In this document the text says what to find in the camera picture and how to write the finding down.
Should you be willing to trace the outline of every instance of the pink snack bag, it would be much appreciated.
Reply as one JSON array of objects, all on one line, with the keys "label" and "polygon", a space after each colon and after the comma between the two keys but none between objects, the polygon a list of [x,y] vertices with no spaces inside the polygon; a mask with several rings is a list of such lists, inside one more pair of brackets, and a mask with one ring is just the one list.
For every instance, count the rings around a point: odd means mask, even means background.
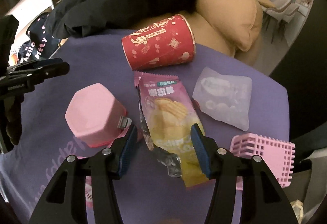
[{"label": "pink snack bag", "polygon": [[143,136],[168,174],[182,177],[186,187],[208,179],[202,174],[191,141],[191,126],[200,119],[182,82],[174,75],[135,72]]},{"label": "pink snack bag", "polygon": [[92,177],[85,177],[85,203],[88,208],[93,208],[93,198],[92,198]]}]

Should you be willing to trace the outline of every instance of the white chair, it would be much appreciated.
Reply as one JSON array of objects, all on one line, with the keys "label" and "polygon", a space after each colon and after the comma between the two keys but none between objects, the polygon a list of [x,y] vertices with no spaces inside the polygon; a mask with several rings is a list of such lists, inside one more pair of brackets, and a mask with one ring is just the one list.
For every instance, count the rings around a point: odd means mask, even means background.
[{"label": "white chair", "polygon": [[294,15],[296,13],[297,9],[299,9],[299,6],[292,3],[292,4],[289,4],[287,7],[281,8],[280,10],[269,9],[266,11],[266,13],[268,14],[268,17],[269,17],[266,31],[268,30],[270,19],[273,17],[276,20],[276,24],[275,24],[274,30],[272,32],[271,43],[274,41],[274,36],[275,36],[276,31],[280,29],[280,24],[281,24],[281,21],[283,20],[284,16],[286,14],[290,14],[290,13],[291,13],[290,16]]},{"label": "white chair", "polygon": [[285,14],[282,18],[281,21],[281,26],[280,29],[282,31],[282,35],[284,35],[285,33],[285,28],[286,28],[286,24],[288,24],[289,22],[292,21],[292,19],[294,18],[296,12],[299,9],[299,5],[292,3],[285,11]]},{"label": "white chair", "polygon": [[264,12],[266,12],[269,9],[277,9],[278,11],[280,11],[282,9],[286,9],[291,4],[291,2],[292,2],[292,0],[275,0],[272,3],[276,6],[276,8],[262,7],[262,10]]}]

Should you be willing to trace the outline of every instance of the purple tablecloth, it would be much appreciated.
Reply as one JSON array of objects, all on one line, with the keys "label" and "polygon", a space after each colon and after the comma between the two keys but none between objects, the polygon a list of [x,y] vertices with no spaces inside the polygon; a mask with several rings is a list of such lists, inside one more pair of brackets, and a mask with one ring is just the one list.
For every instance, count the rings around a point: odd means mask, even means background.
[{"label": "purple tablecloth", "polygon": [[[25,95],[22,104],[23,132],[19,145],[0,155],[0,181],[22,223],[27,223],[51,176],[69,154],[88,157],[101,148],[89,148],[74,138],[64,118],[74,93],[101,83],[127,108],[138,125],[138,97],[131,71],[121,47],[126,30],[105,35],[69,39],[56,54],[70,64],[66,76],[46,80]],[[253,81],[249,111],[249,132],[288,140],[289,113],[284,87],[243,63],[197,45],[190,64],[151,70],[176,74],[192,95],[196,80],[205,66],[220,74],[249,76]],[[229,148],[233,136],[244,132],[199,113],[206,135],[221,147]],[[186,190],[183,181],[167,175],[145,142],[139,145],[127,174],[114,181],[120,212],[125,224],[156,224],[179,218],[185,224],[204,223],[214,181]],[[241,192],[237,191],[233,224],[239,223]],[[89,223],[94,224],[88,214]]]}]

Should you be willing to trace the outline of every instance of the pink hexagonal container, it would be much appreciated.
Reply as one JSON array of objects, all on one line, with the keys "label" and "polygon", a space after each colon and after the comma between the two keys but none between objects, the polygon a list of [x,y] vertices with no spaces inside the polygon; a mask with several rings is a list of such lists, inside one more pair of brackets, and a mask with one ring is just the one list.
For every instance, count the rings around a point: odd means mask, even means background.
[{"label": "pink hexagonal container", "polygon": [[89,147],[108,145],[123,131],[118,127],[125,107],[102,84],[75,93],[65,118],[73,134]]}]

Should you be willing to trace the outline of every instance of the pink mesh organizer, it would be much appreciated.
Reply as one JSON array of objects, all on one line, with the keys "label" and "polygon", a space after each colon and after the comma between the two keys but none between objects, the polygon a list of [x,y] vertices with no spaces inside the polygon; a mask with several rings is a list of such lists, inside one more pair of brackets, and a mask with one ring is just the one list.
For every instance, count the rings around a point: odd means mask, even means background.
[{"label": "pink mesh organizer", "polygon": [[[291,142],[248,133],[233,137],[230,152],[243,158],[251,158],[253,155],[261,156],[279,184],[282,187],[288,187],[292,178],[290,175],[293,173],[294,148],[295,145]],[[241,177],[237,180],[236,189],[242,190]]]}]

